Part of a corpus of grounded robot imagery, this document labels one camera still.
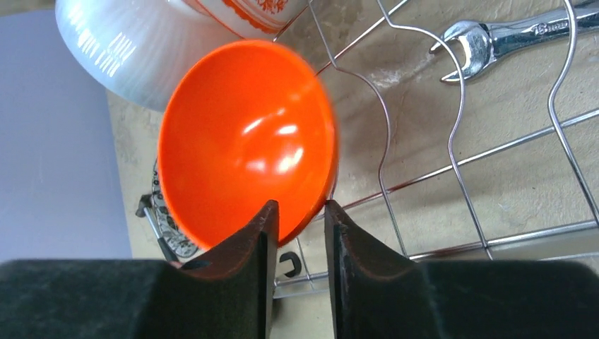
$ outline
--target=decorative plate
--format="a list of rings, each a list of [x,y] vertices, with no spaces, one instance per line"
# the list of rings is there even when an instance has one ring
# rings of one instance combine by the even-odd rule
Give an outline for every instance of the decorative plate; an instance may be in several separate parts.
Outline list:
[[[198,247],[181,233],[169,214],[164,197],[162,196],[156,162],[154,162],[154,173],[152,176],[152,207],[158,221],[158,227],[162,231],[168,246],[181,258],[193,256],[198,251]]]

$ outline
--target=wrench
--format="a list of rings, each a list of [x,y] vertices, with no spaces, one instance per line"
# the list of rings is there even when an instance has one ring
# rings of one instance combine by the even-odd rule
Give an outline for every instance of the wrench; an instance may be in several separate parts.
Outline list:
[[[586,0],[574,6],[578,34],[599,29],[599,0]],[[532,18],[507,23],[480,23],[461,20],[448,28],[441,39],[458,40],[464,48],[464,79],[479,76],[504,57],[537,44],[569,35],[568,15],[565,8],[555,9]],[[429,53],[440,50],[441,44],[432,45]],[[447,74],[441,81],[457,83],[458,72]]]

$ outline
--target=wrench jaw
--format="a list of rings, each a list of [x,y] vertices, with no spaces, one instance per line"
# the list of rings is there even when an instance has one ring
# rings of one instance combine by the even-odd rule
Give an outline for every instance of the wrench jaw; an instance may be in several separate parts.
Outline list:
[[[465,62],[461,68],[465,81],[478,76],[494,62],[491,38],[480,23],[460,21],[448,28],[441,39],[445,43],[458,41],[462,45]],[[438,52],[440,47],[441,44],[436,42],[429,49],[429,53]],[[460,77],[457,71],[453,71],[440,80],[443,83],[459,83]]]

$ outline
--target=metal hook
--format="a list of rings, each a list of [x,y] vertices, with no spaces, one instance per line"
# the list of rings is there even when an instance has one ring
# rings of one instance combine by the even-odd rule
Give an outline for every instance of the metal hook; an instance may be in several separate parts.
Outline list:
[[[335,60],[335,57],[333,56],[333,53],[331,52],[331,48],[328,46],[328,43],[326,42],[326,38],[324,37],[324,32],[322,30],[320,22],[318,21],[318,18],[316,17],[316,12],[314,10],[314,7],[312,6],[312,3],[310,0],[307,0],[307,3],[308,3],[308,7],[310,8],[310,11],[312,12],[312,16],[314,17],[314,22],[316,23],[316,29],[318,29],[318,31],[319,31],[319,34],[324,43],[324,47],[326,49],[326,53],[328,55],[329,60],[331,61],[331,65],[333,65],[333,68],[335,68],[336,70],[338,70],[340,72],[349,74],[351,76],[354,76],[354,77],[359,78],[360,80],[364,81],[374,91],[376,96],[379,98],[381,106],[383,107],[383,111],[385,114],[385,122],[386,122],[386,140],[385,140],[386,142],[385,142],[385,149],[383,151],[383,156],[381,158],[381,162],[379,163],[379,168],[378,168],[379,186],[380,186],[381,192],[383,194],[383,199],[385,200],[385,205],[387,207],[387,211],[389,212],[389,217],[391,218],[391,224],[393,225],[393,229],[395,230],[397,240],[399,242],[401,254],[405,256],[407,253],[405,250],[405,245],[403,244],[403,240],[401,239],[401,235],[399,232],[399,226],[397,224],[397,219],[395,218],[395,213],[393,212],[393,207],[391,206],[391,202],[390,202],[389,196],[387,194],[387,188],[385,187],[385,183],[383,180],[383,168],[385,165],[385,161],[387,159],[387,153],[389,152],[389,148],[391,147],[391,120],[389,118],[389,111],[387,110],[387,106],[385,104],[383,96],[381,95],[379,90],[376,88],[376,86],[370,80],[368,80],[362,74],[358,74],[358,73],[349,71],[349,70],[344,69],[343,67],[340,67],[339,65],[337,65],[337,61]]]
[[[559,138],[559,142],[562,144],[564,152],[566,153],[566,157],[568,158],[568,161],[570,162],[570,166],[572,167],[572,170],[574,171],[574,174],[576,175],[576,179],[578,180],[578,182],[580,184],[580,187],[584,194],[584,198],[586,199],[586,202],[588,203],[588,207],[591,208],[591,212],[593,214],[593,217],[595,218],[595,222],[597,223],[597,225],[599,225],[599,210],[597,209],[597,204],[595,203],[595,199],[593,198],[593,194],[591,193],[591,190],[588,188],[588,185],[586,183],[586,180],[584,179],[584,176],[579,167],[579,164],[576,161],[574,152],[572,152],[572,149],[570,148],[570,143],[568,142],[568,139],[566,138],[566,134],[564,133],[564,130],[562,128],[562,123],[559,122],[559,118],[557,117],[557,113],[555,112],[555,97],[557,95],[557,91],[562,86],[562,83],[564,82],[564,79],[566,78],[566,75],[568,74],[568,72],[570,70],[572,60],[574,59],[574,52],[576,51],[576,38],[578,35],[578,33],[577,33],[578,23],[576,21],[576,14],[574,13],[574,8],[572,7],[572,3],[570,2],[570,0],[563,0],[563,1],[564,1],[564,5],[566,6],[566,12],[568,13],[568,22],[569,22],[569,27],[570,27],[568,54],[566,57],[566,61],[564,62],[564,65],[562,67],[562,71],[559,73],[559,76],[557,77],[557,80],[553,84],[553,88],[551,89],[551,91],[549,93],[549,97],[547,99],[547,110],[549,112],[549,118],[551,118],[551,123],[553,124],[553,127],[555,128],[555,133],[557,134],[557,137]]]
[[[458,131],[458,127],[462,120],[462,115],[463,115],[463,111],[464,111],[464,102],[465,102],[464,74],[462,72],[461,65],[458,61],[458,58],[457,58],[456,54],[451,50],[451,48],[449,48],[447,43],[445,43],[445,41],[443,41],[440,37],[437,37],[433,32],[430,32],[428,30],[424,30],[422,28],[415,27],[415,26],[396,25],[395,23],[393,23],[391,21],[391,18],[389,18],[389,13],[387,13],[383,4],[381,3],[381,0],[376,0],[376,2],[379,4],[379,7],[381,8],[381,11],[383,12],[385,19],[387,20],[387,23],[392,28],[396,28],[398,30],[408,30],[408,31],[412,31],[412,32],[420,32],[422,34],[428,35],[429,37],[435,39],[449,53],[449,56],[451,57],[453,64],[456,66],[456,70],[457,70],[458,76],[460,78],[460,107],[458,109],[458,116],[456,117],[456,123],[453,125],[451,133],[449,134],[447,149],[449,152],[449,159],[451,161],[451,166],[453,167],[453,171],[456,173],[456,178],[458,180],[458,183],[460,184],[460,189],[462,190],[464,199],[466,200],[466,205],[468,205],[468,210],[470,211],[470,216],[472,217],[472,221],[474,222],[474,226],[476,228],[476,232],[478,233],[478,238],[480,239],[480,243],[481,243],[483,249],[487,252],[487,256],[489,257],[489,259],[493,259],[493,256],[491,255],[491,251],[489,249],[489,244],[487,242],[487,238],[485,238],[485,234],[482,232],[480,222],[478,221],[478,216],[476,215],[476,212],[474,210],[474,205],[472,203],[472,200],[470,199],[470,195],[468,194],[468,190],[466,189],[466,186],[462,179],[462,174],[460,173],[460,170],[458,168],[458,164],[456,162],[456,157],[453,154],[453,139],[456,136],[456,132]]]

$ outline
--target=metal wire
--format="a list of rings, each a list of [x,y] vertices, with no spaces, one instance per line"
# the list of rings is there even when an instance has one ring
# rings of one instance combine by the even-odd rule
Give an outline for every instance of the metal wire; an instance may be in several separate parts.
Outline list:
[[[328,59],[329,59],[331,65],[333,65],[333,68],[335,68],[337,71],[354,76],[354,77],[359,78],[360,80],[364,81],[374,91],[374,94],[376,94],[376,96],[379,98],[381,106],[383,107],[383,112],[385,114],[385,123],[386,123],[386,137],[385,137],[385,149],[383,151],[383,156],[381,157],[381,162],[379,163],[378,180],[379,180],[379,186],[381,188],[381,192],[383,194],[383,199],[385,200],[385,205],[387,207],[387,211],[389,212],[391,224],[393,225],[393,230],[395,230],[395,234],[397,237],[397,241],[399,243],[399,248],[400,248],[401,254],[405,256],[407,253],[405,250],[405,245],[403,243],[403,240],[401,239],[401,234],[399,232],[399,226],[397,224],[397,220],[395,218],[395,213],[393,212],[393,207],[391,206],[389,196],[387,195],[387,188],[385,187],[385,183],[383,180],[383,168],[385,165],[385,161],[387,159],[387,154],[389,152],[389,148],[391,147],[391,120],[389,118],[389,110],[387,109],[385,100],[383,99],[383,96],[379,92],[378,88],[376,88],[376,86],[370,80],[368,80],[362,74],[358,74],[358,73],[349,71],[347,69],[344,69],[343,67],[340,67],[337,64],[335,57],[333,56],[333,53],[331,52],[331,48],[329,48],[328,43],[326,42],[326,38],[324,37],[324,32],[322,30],[322,27],[320,25],[318,18],[316,17],[316,11],[314,10],[314,7],[312,6],[312,2],[310,0],[307,0],[307,2],[308,2],[308,7],[310,9],[310,12],[312,13],[312,16],[314,17],[316,29],[319,31],[319,34],[320,34],[323,44],[324,44],[324,48],[326,49],[326,53],[328,55]],[[405,4],[407,2],[408,2],[408,0],[403,0],[401,2],[401,4]]]
[[[462,191],[462,194],[464,195],[466,205],[468,205],[468,211],[470,212],[470,216],[472,218],[472,221],[474,222],[474,226],[476,228],[478,238],[480,239],[480,243],[482,244],[482,247],[487,252],[487,256],[489,257],[489,259],[493,259],[493,255],[491,255],[491,251],[489,250],[487,238],[485,238],[485,233],[482,231],[480,222],[478,221],[478,216],[476,215],[476,211],[474,209],[474,204],[472,203],[472,200],[470,199],[470,195],[468,194],[468,190],[466,188],[464,180],[462,179],[462,174],[460,172],[458,163],[456,162],[456,157],[453,154],[453,140],[456,137],[458,127],[460,126],[460,122],[462,120],[462,116],[464,113],[464,103],[465,103],[464,74],[462,72],[460,62],[458,61],[458,57],[453,52],[453,50],[451,50],[451,48],[447,45],[447,43],[445,43],[445,41],[443,41],[443,39],[441,39],[440,37],[437,37],[433,32],[430,32],[428,30],[424,30],[422,28],[418,28],[415,26],[397,25],[397,24],[391,22],[391,18],[389,17],[389,14],[387,13],[383,4],[381,3],[381,0],[376,0],[376,2],[378,3],[379,7],[381,8],[381,11],[383,12],[383,16],[385,17],[385,20],[392,28],[395,28],[398,30],[407,30],[407,31],[422,33],[424,35],[427,35],[427,36],[435,39],[441,46],[443,46],[443,48],[447,51],[447,53],[449,53],[449,56],[451,57],[451,60],[453,61],[454,66],[456,67],[456,70],[458,72],[458,77],[460,79],[460,107],[458,108],[458,115],[456,117],[456,123],[453,125],[453,128],[451,129],[451,133],[449,134],[447,150],[449,153],[449,159],[451,161],[451,166],[453,167],[453,171],[455,172],[458,183],[460,184],[460,189]]]
[[[588,111],[586,113],[583,113],[583,114],[580,114],[580,115],[577,115],[575,117],[565,120],[564,122],[562,122],[562,128],[575,126],[577,124],[580,124],[581,122],[587,121],[587,120],[595,118],[597,116],[599,116],[599,108],[592,109],[591,111]],[[462,165],[469,164],[471,162],[475,162],[477,160],[485,159],[487,157],[490,157],[491,155],[496,155],[498,153],[504,152],[505,150],[510,150],[512,148],[515,148],[516,146],[520,146],[520,145],[523,145],[530,141],[542,138],[543,136],[548,136],[551,133],[553,133],[554,131],[555,131],[554,126],[547,126],[543,129],[534,131],[530,134],[526,134],[525,136],[521,136],[520,138],[516,138],[512,141],[508,141],[507,143],[503,143],[501,145],[495,146],[493,148],[490,148],[486,151],[483,151],[483,152],[473,155],[471,157],[467,157],[464,160],[460,160],[460,161],[458,161],[458,165],[462,166]],[[392,194],[394,192],[399,191],[400,189],[404,189],[405,187],[412,186],[413,184],[417,184],[419,182],[423,182],[424,180],[439,176],[440,174],[443,174],[445,172],[449,172],[452,169],[453,169],[453,166],[451,166],[451,165],[447,165],[445,167],[436,169],[435,171],[426,173],[426,174],[416,177],[414,179],[407,180],[405,182],[402,182],[401,184],[397,184],[397,185],[391,187],[390,189],[387,189],[387,193]],[[349,203],[349,204],[343,206],[343,209],[349,210],[351,208],[358,207],[365,203],[369,203],[370,201],[377,200],[378,198],[381,198],[382,196],[383,195],[381,192],[377,192],[375,194],[371,194],[371,195],[365,196],[364,198],[361,198],[359,200],[353,201],[352,203]],[[319,214],[318,216],[316,216],[314,218],[313,221],[321,220],[322,218],[324,218],[324,214]]]
[[[569,71],[569,67],[571,66],[572,60],[574,58],[574,52],[576,49],[577,22],[576,22],[576,15],[574,13],[574,8],[571,5],[570,0],[563,0],[564,6],[568,13],[569,29],[570,29],[568,54],[567,54],[566,60],[564,62],[564,65],[562,67],[562,70],[561,70],[557,80],[555,81],[555,84],[553,85],[553,87],[550,91],[550,94],[548,96],[548,99],[547,99],[547,111],[551,118],[552,125],[547,126],[538,131],[532,132],[528,135],[522,136],[520,138],[516,138],[516,139],[509,141],[507,143],[504,143],[502,145],[498,145],[496,147],[490,148],[484,152],[478,153],[476,155],[472,155],[472,156],[470,156],[464,160],[460,160],[460,161],[456,161],[455,156],[454,156],[453,139],[457,133],[457,130],[458,130],[458,127],[460,125],[461,118],[463,115],[463,106],[464,106],[464,102],[465,102],[465,86],[464,86],[464,81],[463,81],[462,70],[457,61],[456,55],[453,53],[451,48],[444,41],[442,41],[439,37],[437,37],[434,33],[429,32],[427,30],[423,30],[422,28],[416,28],[413,26],[397,25],[391,21],[390,15],[392,13],[396,12],[398,9],[402,8],[405,4],[407,4],[408,0],[401,1],[399,4],[395,5],[389,12],[386,12],[386,10],[384,9],[384,7],[381,3],[381,0],[376,0],[376,2],[378,4],[379,8],[381,9],[381,11],[383,12],[383,17],[380,18],[375,24],[370,26],[370,28],[365,30],[360,36],[358,36],[358,38],[353,40],[347,47],[342,49],[341,52],[339,52],[339,53],[337,53],[337,55],[333,56],[333,54],[331,53],[331,49],[325,39],[324,32],[321,28],[321,24],[320,24],[318,18],[316,17],[315,10],[314,10],[312,4],[308,1],[308,8],[313,16],[314,22],[316,24],[316,28],[319,31],[321,39],[323,40],[324,47],[327,51],[327,55],[329,57],[329,62],[318,73],[320,74],[324,69],[326,69],[326,67],[332,65],[336,70],[341,71],[346,74],[349,74],[351,76],[355,76],[355,77],[359,78],[360,80],[364,81],[374,91],[377,98],[379,99],[381,106],[383,107],[383,111],[384,111],[385,118],[386,118],[386,127],[387,127],[386,147],[385,147],[381,162],[379,163],[379,171],[378,171],[379,186],[380,186],[381,191],[378,193],[372,194],[370,196],[361,198],[360,200],[349,203],[346,206],[343,206],[344,209],[347,210],[349,208],[360,206],[364,203],[373,201],[375,199],[383,198],[385,201],[386,207],[387,207],[387,211],[389,212],[391,221],[393,223],[393,228],[396,231],[396,236],[400,243],[400,248],[401,248],[402,254],[407,256],[411,260],[415,260],[415,261],[425,260],[425,259],[429,259],[429,258],[440,258],[440,257],[444,257],[444,256],[451,256],[454,254],[462,254],[467,251],[480,250],[480,249],[484,249],[486,255],[490,259],[493,259],[493,255],[490,250],[491,250],[491,248],[496,249],[498,246],[501,246],[502,248],[504,248],[504,246],[513,246],[515,244],[522,244],[524,242],[528,243],[528,242],[537,242],[538,240],[541,240],[541,239],[549,239],[549,238],[553,239],[553,237],[564,236],[566,234],[573,234],[573,233],[577,233],[577,232],[596,231],[599,228],[599,220],[598,220],[599,213],[598,213],[597,205],[595,203],[595,200],[591,193],[591,190],[588,188],[586,180],[584,179],[582,171],[580,170],[580,167],[576,161],[576,157],[574,156],[574,153],[571,150],[571,147],[569,145],[567,137],[564,134],[564,129],[567,127],[570,127],[570,126],[577,125],[583,121],[588,121],[589,119],[599,116],[599,108],[588,111],[584,114],[580,114],[573,118],[567,119],[566,121],[560,122],[557,117],[557,113],[555,112],[555,106],[554,106],[554,101],[555,101],[557,92]],[[384,21],[386,21],[390,27],[395,28],[395,29],[408,30],[408,31],[420,32],[422,34],[425,34],[425,35],[435,39],[441,46],[443,46],[445,48],[445,50],[447,50],[447,52],[449,53],[453,63],[456,66],[456,70],[457,70],[458,76],[460,78],[460,89],[461,89],[461,101],[460,101],[460,107],[458,110],[458,115],[456,117],[455,124],[452,128],[452,131],[450,133],[448,143],[447,143],[447,150],[449,153],[449,158],[450,158],[451,164],[448,166],[442,167],[440,169],[437,169],[435,171],[432,171],[430,173],[416,177],[414,179],[408,180],[401,184],[397,184],[389,189],[387,189],[385,187],[383,178],[382,178],[382,170],[384,168],[386,155],[389,151],[390,136],[391,136],[388,107],[387,107],[384,99],[382,98],[382,95],[379,92],[378,88],[376,88],[376,86],[369,79],[365,78],[361,74],[349,71],[347,69],[344,69],[343,67],[339,67],[339,65],[337,64],[337,59],[339,57],[341,57],[342,55],[344,55],[344,53],[346,53],[347,51],[352,49],[355,45],[357,45],[357,43],[359,41],[363,40],[366,36],[368,36],[368,34],[371,31],[373,31],[373,29],[378,27]],[[589,207],[591,208],[591,212],[593,213],[593,220],[587,220],[587,221],[583,221],[583,222],[575,222],[575,223],[572,223],[569,225],[561,225],[561,226],[551,227],[551,228],[547,228],[547,229],[543,229],[543,230],[525,232],[525,233],[520,233],[520,234],[513,234],[513,235],[506,236],[506,237],[499,237],[499,238],[487,240],[484,236],[484,233],[482,232],[482,228],[478,221],[478,217],[474,210],[472,201],[468,195],[468,190],[466,189],[465,184],[463,182],[459,167],[461,165],[466,165],[466,164],[469,164],[469,163],[472,163],[472,162],[475,162],[475,161],[478,161],[481,159],[485,159],[487,157],[490,157],[491,155],[496,155],[498,153],[504,152],[505,150],[509,150],[509,149],[515,148],[516,146],[523,145],[524,143],[542,138],[543,136],[547,136],[554,131],[558,135],[559,141],[562,144],[562,147],[563,147],[564,152],[568,158],[571,168],[573,169],[574,174],[576,175],[576,178],[581,186],[581,190],[585,196],[585,199],[586,199]],[[407,186],[411,186],[418,182],[422,182],[426,179],[430,179],[432,177],[438,176],[442,173],[445,173],[445,172],[448,172],[451,170],[454,171],[456,178],[458,180],[458,183],[460,184],[460,188],[464,195],[464,199],[468,205],[468,210],[470,212],[470,216],[473,219],[473,223],[477,230],[479,241],[469,243],[469,244],[453,246],[453,247],[449,247],[449,248],[445,248],[445,249],[437,249],[434,251],[428,251],[428,252],[423,252],[423,253],[419,253],[419,254],[407,255],[407,252],[405,251],[405,247],[403,246],[403,240],[399,233],[395,215],[393,214],[393,209],[389,202],[390,201],[389,194],[392,194],[393,192],[395,192],[399,189],[405,188]],[[318,215],[314,220],[320,220],[320,219],[322,219],[322,217],[323,217],[323,215]],[[314,281],[326,279],[328,274],[327,274],[327,272],[310,274],[310,272],[307,270],[307,265],[306,265],[306,261],[304,258],[304,253],[303,253],[300,241],[298,239],[296,239],[296,240],[297,240],[297,244],[299,247],[299,254],[302,258],[302,262],[304,264],[304,267],[306,268],[307,274],[304,276],[301,276],[301,277],[291,278],[289,280],[278,280],[276,282],[276,285],[278,287],[286,287],[286,286],[294,285],[297,283],[309,282],[309,284],[312,288],[312,291],[318,292],[321,289],[320,290],[315,289]],[[552,258],[546,258],[543,260],[571,260],[571,259],[588,258],[588,257],[596,257],[596,256],[599,256],[599,252],[590,252],[590,253],[574,254],[574,255],[567,255],[567,256],[556,256],[556,257],[552,257]]]
[[[576,175],[576,179],[580,184],[580,187],[584,194],[584,198],[586,199],[589,208],[591,208],[591,212],[593,214],[593,217],[595,218],[595,221],[599,225],[599,211],[597,210],[597,204],[595,203],[595,199],[593,198],[591,190],[588,188],[588,185],[586,183],[586,180],[584,179],[579,164],[576,161],[576,157],[574,156],[574,152],[572,152],[568,139],[566,138],[566,134],[564,133],[564,130],[562,129],[562,126],[559,122],[559,118],[557,117],[557,113],[555,112],[555,96],[557,95],[557,91],[559,90],[559,88],[562,86],[562,83],[564,82],[564,79],[566,78],[566,75],[568,74],[568,71],[570,69],[570,66],[572,65],[572,60],[574,59],[574,52],[576,51],[576,38],[578,35],[578,23],[576,22],[576,14],[574,13],[574,7],[572,7],[572,3],[570,2],[570,0],[563,0],[563,2],[566,6],[566,11],[568,13],[568,22],[570,29],[570,38],[568,42],[568,56],[566,58],[566,61],[564,62],[562,71],[559,73],[559,76],[557,77],[557,80],[555,81],[555,84],[553,85],[553,88],[549,93],[549,97],[547,99],[547,110],[549,111],[549,117],[551,118],[551,123],[553,124],[553,127],[555,127],[555,132],[557,134],[557,137],[559,138],[559,142],[562,144],[564,152],[566,153],[566,157],[570,162],[570,166],[572,167],[572,170]]]
[[[337,189],[337,181],[339,180],[339,166],[337,166],[337,171],[335,172],[335,179],[333,180],[333,187],[331,187],[331,192],[328,194],[328,199],[333,200],[333,196],[335,195],[335,190]]]

